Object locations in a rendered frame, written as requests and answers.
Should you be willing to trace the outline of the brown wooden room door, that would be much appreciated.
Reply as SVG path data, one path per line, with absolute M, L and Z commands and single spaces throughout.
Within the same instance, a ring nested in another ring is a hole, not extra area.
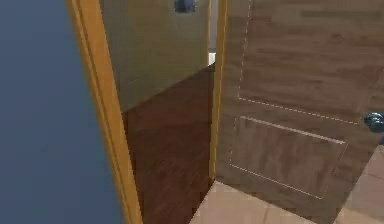
M 227 0 L 216 177 L 332 224 L 378 146 L 384 0 Z

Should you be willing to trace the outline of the yellow wooden door frame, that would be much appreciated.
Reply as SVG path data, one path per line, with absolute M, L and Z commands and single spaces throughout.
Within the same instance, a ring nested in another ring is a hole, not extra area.
M 124 224 L 192 224 L 213 179 L 212 0 L 65 0 Z

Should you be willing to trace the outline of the dark round door knob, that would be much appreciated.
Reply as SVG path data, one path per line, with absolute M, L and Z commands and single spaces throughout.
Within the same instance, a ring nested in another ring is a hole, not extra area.
M 384 132 L 384 115 L 377 112 L 368 113 L 364 117 L 364 124 L 373 133 Z

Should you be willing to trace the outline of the dark blue wall object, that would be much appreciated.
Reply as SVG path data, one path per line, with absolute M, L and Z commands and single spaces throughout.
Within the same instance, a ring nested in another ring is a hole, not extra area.
M 174 10 L 177 13 L 192 13 L 196 10 L 195 0 L 174 0 Z

